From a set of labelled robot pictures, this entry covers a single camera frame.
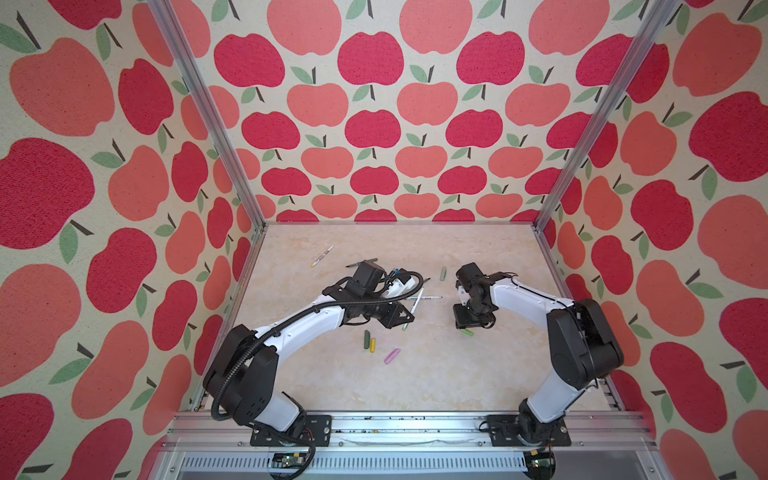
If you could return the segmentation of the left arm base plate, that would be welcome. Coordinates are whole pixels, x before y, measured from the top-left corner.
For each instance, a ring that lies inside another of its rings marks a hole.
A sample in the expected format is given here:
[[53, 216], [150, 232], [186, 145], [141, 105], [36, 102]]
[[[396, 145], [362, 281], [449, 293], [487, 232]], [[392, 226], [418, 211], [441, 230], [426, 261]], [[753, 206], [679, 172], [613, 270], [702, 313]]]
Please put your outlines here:
[[302, 414], [286, 432], [275, 433], [261, 424], [251, 434], [253, 447], [294, 447], [312, 443], [316, 447], [328, 447], [332, 432], [331, 415]]

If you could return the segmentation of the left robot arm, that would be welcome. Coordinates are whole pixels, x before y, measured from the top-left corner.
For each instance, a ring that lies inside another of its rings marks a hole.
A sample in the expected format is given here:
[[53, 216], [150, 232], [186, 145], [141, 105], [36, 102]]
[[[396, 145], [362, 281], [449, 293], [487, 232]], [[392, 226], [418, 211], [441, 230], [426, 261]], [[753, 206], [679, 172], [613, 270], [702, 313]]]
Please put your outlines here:
[[212, 398], [211, 417], [258, 430], [300, 432], [305, 410], [275, 390], [281, 365], [320, 336], [344, 326], [376, 320], [392, 329], [413, 322], [415, 316], [403, 301], [423, 285], [424, 277], [416, 271], [388, 272], [366, 260], [353, 275], [324, 288], [308, 306], [285, 319], [256, 329], [233, 327], [203, 380]]

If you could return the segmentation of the yellow-tipped white pen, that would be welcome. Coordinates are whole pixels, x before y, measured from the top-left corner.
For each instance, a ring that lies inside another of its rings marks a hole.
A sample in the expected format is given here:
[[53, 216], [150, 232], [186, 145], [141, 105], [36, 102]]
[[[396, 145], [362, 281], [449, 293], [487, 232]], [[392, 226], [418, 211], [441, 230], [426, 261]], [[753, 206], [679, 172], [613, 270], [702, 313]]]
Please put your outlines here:
[[316, 259], [313, 260], [313, 262], [310, 265], [310, 268], [316, 267], [330, 252], [333, 251], [335, 245], [330, 245], [327, 247], [321, 254], [317, 256]]

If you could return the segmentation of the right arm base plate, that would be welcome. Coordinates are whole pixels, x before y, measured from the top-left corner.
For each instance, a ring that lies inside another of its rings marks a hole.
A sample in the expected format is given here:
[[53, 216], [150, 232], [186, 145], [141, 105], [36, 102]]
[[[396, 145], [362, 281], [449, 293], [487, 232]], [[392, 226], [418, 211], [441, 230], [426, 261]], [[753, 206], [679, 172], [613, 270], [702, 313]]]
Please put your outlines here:
[[563, 419], [541, 423], [535, 416], [489, 415], [479, 425], [494, 447], [569, 447], [570, 434]]

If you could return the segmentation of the white pen light green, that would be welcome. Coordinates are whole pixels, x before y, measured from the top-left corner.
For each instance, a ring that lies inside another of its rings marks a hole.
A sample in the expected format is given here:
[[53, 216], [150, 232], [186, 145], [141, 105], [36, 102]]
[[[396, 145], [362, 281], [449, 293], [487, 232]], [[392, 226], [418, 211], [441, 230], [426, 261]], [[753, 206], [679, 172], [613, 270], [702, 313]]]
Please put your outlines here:
[[[411, 306], [411, 308], [410, 308], [410, 314], [411, 314], [411, 316], [413, 316], [413, 317], [414, 317], [414, 319], [415, 319], [415, 312], [416, 312], [416, 309], [418, 308], [418, 305], [419, 305], [419, 303], [420, 303], [420, 302], [421, 302], [421, 300], [422, 300], [423, 294], [424, 294], [424, 288], [422, 288], [422, 289], [421, 289], [421, 290], [418, 292], [418, 294], [417, 294], [415, 297], [413, 297], [413, 298], [412, 298], [412, 299], [414, 300], [414, 303], [413, 303], [413, 305], [412, 305], [412, 306]], [[406, 331], [406, 330], [407, 330], [407, 328], [408, 328], [408, 325], [410, 325], [410, 323], [406, 323], [406, 324], [404, 324], [404, 325], [403, 325], [403, 327], [402, 327], [402, 331]]]

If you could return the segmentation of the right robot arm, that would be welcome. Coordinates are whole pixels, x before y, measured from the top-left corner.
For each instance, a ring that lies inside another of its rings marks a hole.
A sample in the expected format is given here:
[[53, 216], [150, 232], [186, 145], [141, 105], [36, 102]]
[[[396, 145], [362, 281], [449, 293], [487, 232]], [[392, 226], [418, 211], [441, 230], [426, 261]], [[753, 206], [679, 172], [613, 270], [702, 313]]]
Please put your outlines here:
[[546, 294], [517, 280], [512, 272], [485, 274], [475, 263], [456, 272], [460, 302], [453, 306], [456, 328], [495, 325], [495, 313], [511, 311], [546, 331], [552, 369], [520, 416], [531, 426], [549, 425], [597, 380], [624, 364], [624, 352], [601, 306]]

